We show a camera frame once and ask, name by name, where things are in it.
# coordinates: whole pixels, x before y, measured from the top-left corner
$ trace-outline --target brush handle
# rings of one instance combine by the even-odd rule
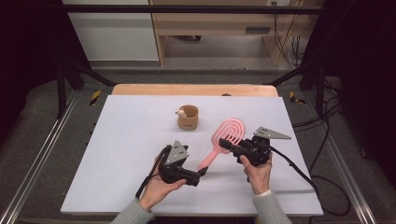
[[[219,155],[219,152],[215,149],[213,149],[209,155],[206,156],[206,158],[201,162],[201,164],[198,165],[197,170],[201,170],[202,168],[208,167],[210,164],[212,164],[212,161]]]

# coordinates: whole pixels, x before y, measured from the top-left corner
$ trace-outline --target person's left hand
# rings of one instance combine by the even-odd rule
[[[162,201],[170,192],[175,189],[180,189],[187,180],[181,179],[173,184],[166,184],[159,175],[158,165],[155,168],[154,177],[150,179],[143,192],[142,198],[139,200],[139,205],[146,211],[150,210],[155,204]]]

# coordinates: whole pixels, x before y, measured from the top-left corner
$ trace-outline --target cork cup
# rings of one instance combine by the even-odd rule
[[[198,108],[195,105],[183,105],[180,109],[182,108],[186,113],[186,117],[178,117],[178,127],[186,131],[195,130],[198,126]]]

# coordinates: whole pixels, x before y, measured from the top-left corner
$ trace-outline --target pink hair brush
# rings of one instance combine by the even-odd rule
[[[198,165],[197,169],[209,167],[213,160],[220,154],[228,154],[229,150],[219,145],[220,138],[223,138],[237,145],[245,135],[245,125],[240,119],[226,119],[212,135],[213,149],[206,158]]]

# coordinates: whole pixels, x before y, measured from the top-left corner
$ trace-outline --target hand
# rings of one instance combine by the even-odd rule
[[[162,201],[173,190],[180,189],[181,186],[187,182],[187,180],[181,179],[173,184],[166,184],[161,179],[159,173],[160,171],[157,165],[153,174],[155,176],[150,179],[143,192],[142,198],[139,200],[139,205],[146,211]]]
[[[270,189],[270,174],[272,168],[272,152],[269,160],[260,166],[253,166],[245,156],[239,158],[244,165],[244,172],[248,177],[253,193],[258,195]]]

